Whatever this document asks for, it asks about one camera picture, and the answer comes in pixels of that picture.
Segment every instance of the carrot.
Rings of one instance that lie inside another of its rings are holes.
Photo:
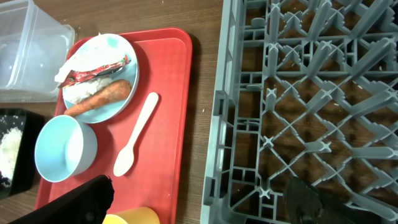
[[[132,86],[129,81],[116,80],[89,98],[73,105],[71,108],[67,109],[64,114],[76,117],[109,103],[125,100],[129,97],[131,89]]]

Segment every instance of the red tray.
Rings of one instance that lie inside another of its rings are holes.
[[[158,214],[161,224],[173,224],[177,210],[192,41],[185,31],[177,28],[120,35],[136,51],[140,71],[137,91],[117,116],[90,125],[98,139],[98,152],[91,167],[60,183],[41,179],[35,207],[40,208],[97,175],[105,174],[112,179],[115,190],[108,213],[150,207]],[[88,39],[78,41],[68,58]],[[117,154],[127,144],[146,97],[153,91],[159,94],[159,102],[136,142],[134,166],[126,175],[115,177],[113,165]],[[60,93],[55,116],[65,110]]]

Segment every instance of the wooden table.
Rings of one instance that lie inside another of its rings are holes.
[[[35,0],[42,10],[76,31],[76,40],[100,33],[121,33],[180,27],[193,41],[177,223],[199,223],[203,177],[210,128],[222,0]],[[50,118],[55,103],[1,104]],[[38,181],[22,194],[0,200],[0,223],[11,222],[34,209]]]

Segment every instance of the white spoon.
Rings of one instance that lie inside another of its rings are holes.
[[[144,128],[147,120],[155,109],[156,103],[159,100],[159,95],[157,93],[149,93],[147,100],[139,113],[136,126],[132,130],[132,134],[127,145],[120,150],[118,158],[113,167],[113,174],[116,177],[124,175],[131,168],[134,163],[134,151],[133,147],[137,141],[138,135]]]

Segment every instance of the plate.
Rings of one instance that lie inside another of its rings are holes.
[[[129,97],[126,100],[122,100],[115,103],[110,103],[108,105],[102,106],[98,109],[87,111],[76,117],[81,122],[88,124],[95,124],[106,121],[114,116],[116,116],[120,111],[122,111],[127,104],[130,102],[132,96],[136,92],[138,79],[139,79],[139,68],[137,62],[136,53],[131,46],[131,44],[123,37],[116,34],[101,34],[96,37],[91,38],[89,41],[84,43],[76,52],[78,54],[80,51],[86,51],[91,48],[96,47],[95,45],[101,43],[97,41],[98,38],[106,38],[106,42],[112,48],[120,49],[129,57],[130,63],[128,63],[122,70],[112,73],[112,80],[125,79],[128,80],[132,85],[132,90]],[[74,103],[63,100],[67,109],[71,108]]]

